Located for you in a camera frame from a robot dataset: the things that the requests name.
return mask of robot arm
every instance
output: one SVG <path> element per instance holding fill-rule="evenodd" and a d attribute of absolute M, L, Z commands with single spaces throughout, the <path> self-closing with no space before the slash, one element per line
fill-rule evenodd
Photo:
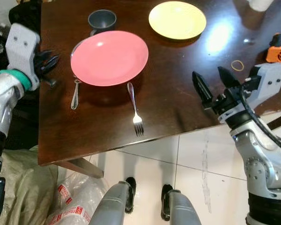
<path fill-rule="evenodd" d="M 247 223 L 281 225 L 281 142 L 249 107 L 279 92 L 281 63 L 254 66 L 242 85 L 228 70 L 219 67 L 219 72 L 226 89 L 215 101 L 201 75 L 193 72 L 192 80 L 203 106 L 212 108 L 219 121 L 231 128 L 244 160 L 250 206 Z"/>
<path fill-rule="evenodd" d="M 14 23 L 6 42 L 9 61 L 8 69 L 0 71 L 0 171 L 2 151 L 12 117 L 12 109 L 28 90 L 39 87 L 39 78 L 50 71 L 57 63 L 58 56 L 50 57 L 51 51 L 35 55 L 38 34 L 22 25 Z M 5 179 L 0 177 L 0 214 L 4 201 Z"/>

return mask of gray cup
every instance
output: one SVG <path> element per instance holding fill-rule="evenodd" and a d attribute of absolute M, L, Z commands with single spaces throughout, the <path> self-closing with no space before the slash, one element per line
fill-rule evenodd
<path fill-rule="evenodd" d="M 116 14 L 110 10 L 100 9 L 92 12 L 88 18 L 88 22 L 93 28 L 90 35 L 93 36 L 104 31 L 114 30 L 116 21 Z"/>

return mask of dark brown table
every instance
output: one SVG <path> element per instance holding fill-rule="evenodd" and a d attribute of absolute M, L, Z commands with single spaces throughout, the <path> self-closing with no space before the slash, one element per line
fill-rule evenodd
<path fill-rule="evenodd" d="M 43 4 L 41 48 L 60 54 L 60 62 L 50 73 L 58 85 L 52 89 L 41 85 L 40 165 L 57 164 L 101 177 L 103 172 L 82 157 L 217 125 L 213 112 L 202 108 L 192 71 L 205 77 L 216 96 L 224 89 L 217 66 L 231 69 L 232 61 L 241 60 L 244 70 L 235 75 L 243 81 L 252 66 L 265 62 L 272 36 L 281 32 L 281 0 L 274 1 L 265 13 L 252 11 L 246 0 L 189 0 L 204 12 L 207 26 L 199 37 L 173 41 L 155 33 L 148 23 L 150 10 L 161 2 L 57 0 Z M 143 137 L 134 132 L 126 84 L 81 84 L 79 106 L 70 109 L 74 78 L 69 55 L 89 36 L 88 15 L 102 8 L 117 14 L 117 30 L 135 33 L 149 48 L 147 65 L 132 80 L 144 122 Z M 260 105 L 257 113 L 270 110 L 281 110 L 281 91 Z"/>

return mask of plastic bag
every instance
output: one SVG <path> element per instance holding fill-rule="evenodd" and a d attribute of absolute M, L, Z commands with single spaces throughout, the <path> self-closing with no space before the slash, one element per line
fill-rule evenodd
<path fill-rule="evenodd" d="M 104 179 L 74 172 L 58 185 L 45 225 L 88 225 L 107 190 Z"/>
<path fill-rule="evenodd" d="M 1 177 L 6 178 L 0 225 L 43 225 L 53 200 L 56 165 L 39 166 L 37 149 L 4 150 Z"/>

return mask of cup handle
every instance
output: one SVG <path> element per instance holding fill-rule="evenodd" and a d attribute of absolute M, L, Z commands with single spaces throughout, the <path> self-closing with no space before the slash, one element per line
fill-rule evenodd
<path fill-rule="evenodd" d="M 97 32 L 97 30 L 92 30 L 91 33 L 90 33 L 90 37 L 94 36 L 96 34 L 96 32 Z"/>

